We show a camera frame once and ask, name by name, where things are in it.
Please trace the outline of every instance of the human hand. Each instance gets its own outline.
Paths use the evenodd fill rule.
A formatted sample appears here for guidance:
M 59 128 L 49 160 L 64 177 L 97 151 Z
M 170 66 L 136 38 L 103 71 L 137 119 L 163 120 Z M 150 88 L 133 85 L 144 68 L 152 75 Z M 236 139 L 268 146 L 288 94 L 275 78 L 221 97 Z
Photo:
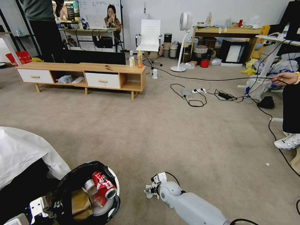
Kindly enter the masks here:
M 277 85 L 286 85 L 286 84 L 294 84 L 298 80 L 298 75 L 296 73 L 284 72 L 277 74 L 272 78 L 272 82 Z
M 59 5 L 59 4 L 57 4 L 56 5 L 56 9 L 55 9 L 55 14 L 56 14 L 57 17 L 60 17 L 60 11 L 61 11 L 61 9 L 62 9 L 62 6 Z

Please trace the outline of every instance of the carpet floor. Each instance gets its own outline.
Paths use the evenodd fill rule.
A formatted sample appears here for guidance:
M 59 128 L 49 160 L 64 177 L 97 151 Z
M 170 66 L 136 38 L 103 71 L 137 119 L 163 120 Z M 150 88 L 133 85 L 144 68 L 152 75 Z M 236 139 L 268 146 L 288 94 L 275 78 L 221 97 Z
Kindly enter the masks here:
M 163 63 L 158 67 L 169 72 L 177 64 L 158 60 Z M 240 70 L 197 66 L 173 73 L 204 79 L 245 77 Z M 21 81 L 15 68 L 2 69 L 0 125 L 42 136 L 71 168 L 91 160 L 109 166 L 120 181 L 121 198 L 111 225 L 185 224 L 161 200 L 146 199 L 143 193 L 150 178 L 162 171 L 174 174 L 182 189 L 215 205 L 229 221 L 299 224 L 295 202 L 300 198 L 300 179 L 273 144 L 269 116 L 255 104 L 209 96 L 203 107 L 190 107 L 170 89 L 170 84 L 179 83 L 242 96 L 244 89 L 237 85 L 245 85 L 246 79 L 188 81 L 158 73 L 157 80 L 148 74 L 144 91 L 131 100 L 129 92 L 89 90 L 85 95 L 81 88 L 47 85 L 37 93 L 34 84 Z M 180 86 L 173 88 L 180 93 Z M 273 96 L 276 104 L 265 111 L 282 117 L 281 93 L 263 95 Z M 204 101 L 199 94 L 193 99 Z M 277 138 L 284 137 L 280 123 L 271 123 L 271 128 Z M 295 155 L 295 151 L 284 153 L 289 160 Z

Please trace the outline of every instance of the person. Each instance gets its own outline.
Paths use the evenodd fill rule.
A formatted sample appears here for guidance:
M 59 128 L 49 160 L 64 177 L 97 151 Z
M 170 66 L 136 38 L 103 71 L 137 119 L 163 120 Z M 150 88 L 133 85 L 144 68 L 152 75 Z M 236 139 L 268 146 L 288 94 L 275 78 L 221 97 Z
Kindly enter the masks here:
M 300 73 L 280 73 L 273 77 L 272 81 L 277 85 L 285 85 L 282 93 L 282 130 L 286 137 L 275 141 L 274 144 L 280 149 L 294 149 L 300 145 L 299 112 L 297 111 L 297 107 L 295 107 L 297 105 L 297 97 L 300 90 Z
M 118 18 L 116 17 L 116 8 L 113 5 L 109 5 L 107 7 L 107 17 L 104 18 L 104 21 L 106 23 L 106 26 L 108 28 L 117 28 L 116 31 L 113 32 L 114 37 L 115 37 L 115 47 L 116 47 L 116 51 L 118 48 L 117 43 L 120 40 L 120 32 L 121 32 L 121 23 L 118 20 Z
M 31 29 L 40 46 L 44 62 L 63 63 L 63 42 L 55 22 L 51 0 L 20 0 Z M 64 0 L 55 0 L 59 17 Z

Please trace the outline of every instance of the white office chair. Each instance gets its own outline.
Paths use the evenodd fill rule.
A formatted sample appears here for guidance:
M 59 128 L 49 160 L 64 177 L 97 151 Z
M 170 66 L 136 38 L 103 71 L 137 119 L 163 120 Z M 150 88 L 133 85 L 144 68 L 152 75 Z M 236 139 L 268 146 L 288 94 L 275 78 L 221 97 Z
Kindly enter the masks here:
M 148 52 L 148 59 L 144 59 L 143 62 L 149 62 L 152 66 L 152 63 L 159 63 L 150 59 L 150 52 L 157 52 L 160 47 L 161 37 L 160 35 L 160 20 L 142 20 L 141 33 L 135 36 L 135 44 L 137 50 Z M 138 36 L 141 36 L 141 43 L 138 46 Z

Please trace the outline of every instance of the orange juice bottle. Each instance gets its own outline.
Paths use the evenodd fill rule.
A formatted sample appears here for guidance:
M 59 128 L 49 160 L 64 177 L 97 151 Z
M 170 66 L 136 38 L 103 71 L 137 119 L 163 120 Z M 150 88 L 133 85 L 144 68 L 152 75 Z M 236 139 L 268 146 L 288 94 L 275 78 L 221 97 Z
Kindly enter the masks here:
M 137 66 L 139 68 L 143 67 L 143 54 L 140 49 L 138 50 L 138 54 L 137 54 Z

